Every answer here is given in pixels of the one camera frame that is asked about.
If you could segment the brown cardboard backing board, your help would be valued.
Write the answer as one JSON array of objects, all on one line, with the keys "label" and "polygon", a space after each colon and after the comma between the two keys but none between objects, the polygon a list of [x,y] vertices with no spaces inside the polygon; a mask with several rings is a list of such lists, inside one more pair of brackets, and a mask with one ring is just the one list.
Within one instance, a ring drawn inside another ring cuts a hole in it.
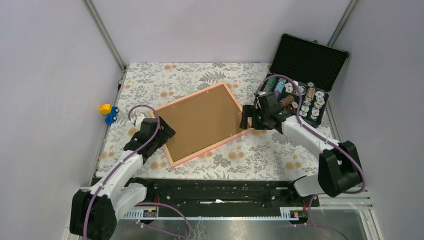
[{"label": "brown cardboard backing board", "polygon": [[241,129],[242,106],[225,82],[163,104],[160,116],[175,135],[164,145],[172,167],[197,158],[252,131]]}]

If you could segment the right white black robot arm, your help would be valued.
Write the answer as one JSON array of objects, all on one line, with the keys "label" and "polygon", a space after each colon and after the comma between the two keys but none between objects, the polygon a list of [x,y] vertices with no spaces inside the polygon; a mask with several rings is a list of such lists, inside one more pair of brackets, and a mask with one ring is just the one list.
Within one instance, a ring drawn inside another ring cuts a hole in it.
[{"label": "right white black robot arm", "polygon": [[312,195],[352,194],[351,188],[357,185],[362,185],[359,193],[365,190],[366,177],[356,146],[326,137],[305,122],[299,112],[284,108],[274,93],[259,95],[255,104],[243,105],[241,115],[241,129],[276,130],[295,138],[318,160],[316,174],[292,182],[293,188],[286,193],[291,205],[299,206]]}]

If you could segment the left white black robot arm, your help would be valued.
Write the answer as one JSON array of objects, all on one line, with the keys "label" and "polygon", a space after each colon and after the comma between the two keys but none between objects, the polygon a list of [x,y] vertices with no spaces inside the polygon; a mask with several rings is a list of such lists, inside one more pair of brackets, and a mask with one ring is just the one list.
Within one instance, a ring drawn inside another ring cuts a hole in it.
[{"label": "left white black robot arm", "polygon": [[118,220],[136,203],[152,204],[155,192],[145,183],[131,182],[131,176],[175,131],[158,116],[144,118],[123,147],[114,167],[88,190],[78,190],[71,203],[69,231],[91,240],[109,240]]}]

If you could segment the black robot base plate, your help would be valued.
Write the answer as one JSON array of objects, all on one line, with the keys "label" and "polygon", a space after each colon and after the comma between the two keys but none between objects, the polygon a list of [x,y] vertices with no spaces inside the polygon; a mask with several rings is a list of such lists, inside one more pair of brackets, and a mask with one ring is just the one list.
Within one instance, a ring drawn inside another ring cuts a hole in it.
[{"label": "black robot base plate", "polygon": [[131,177],[125,187],[138,183],[147,188],[145,202],[153,206],[159,218],[179,218],[170,205],[187,218],[272,218],[281,217],[281,209],[307,210],[319,207],[319,198],[300,196],[289,181],[216,180]]}]

